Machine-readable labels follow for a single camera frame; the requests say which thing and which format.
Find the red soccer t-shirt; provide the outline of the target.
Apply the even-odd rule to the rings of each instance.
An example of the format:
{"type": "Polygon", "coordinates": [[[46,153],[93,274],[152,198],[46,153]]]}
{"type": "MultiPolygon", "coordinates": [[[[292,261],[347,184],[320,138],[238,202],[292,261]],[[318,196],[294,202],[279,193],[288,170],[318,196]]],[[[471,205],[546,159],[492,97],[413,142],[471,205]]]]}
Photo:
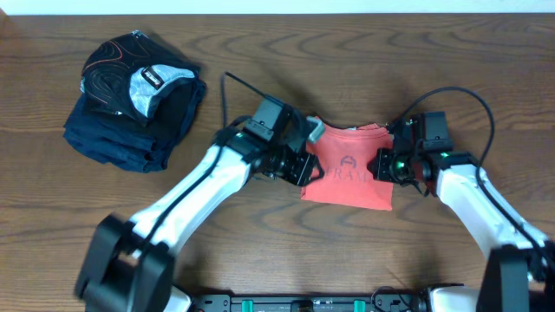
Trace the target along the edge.
{"type": "Polygon", "coordinates": [[[303,187],[300,198],[390,211],[393,184],[375,180],[368,169],[378,150],[390,147],[392,139],[387,129],[375,123],[344,129],[327,125],[318,142],[306,146],[309,153],[318,157],[324,176],[303,187]]]}

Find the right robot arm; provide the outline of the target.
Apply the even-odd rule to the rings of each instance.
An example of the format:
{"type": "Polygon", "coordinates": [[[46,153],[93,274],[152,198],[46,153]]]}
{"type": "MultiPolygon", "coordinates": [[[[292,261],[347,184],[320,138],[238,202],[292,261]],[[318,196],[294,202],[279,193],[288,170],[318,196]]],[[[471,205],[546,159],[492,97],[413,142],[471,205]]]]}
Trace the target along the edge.
{"type": "Polygon", "coordinates": [[[373,178],[412,185],[458,217],[487,263],[478,289],[431,286],[419,311],[552,311],[554,242],[496,190],[469,152],[456,152],[443,112],[399,118],[386,127],[393,145],[368,164],[373,178]]]}

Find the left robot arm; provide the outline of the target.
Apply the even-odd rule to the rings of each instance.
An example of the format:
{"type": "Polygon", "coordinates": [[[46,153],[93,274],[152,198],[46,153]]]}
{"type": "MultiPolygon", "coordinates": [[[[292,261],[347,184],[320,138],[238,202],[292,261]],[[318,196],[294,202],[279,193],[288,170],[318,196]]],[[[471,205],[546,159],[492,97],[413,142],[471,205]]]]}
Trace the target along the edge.
{"type": "Polygon", "coordinates": [[[75,296],[88,311],[187,311],[192,298],[173,281],[186,242],[228,197],[255,174],[307,186],[321,179],[306,146],[325,131],[317,117],[266,95],[252,116],[217,131],[199,164],[171,191],[122,221],[96,227],[75,296]]]}

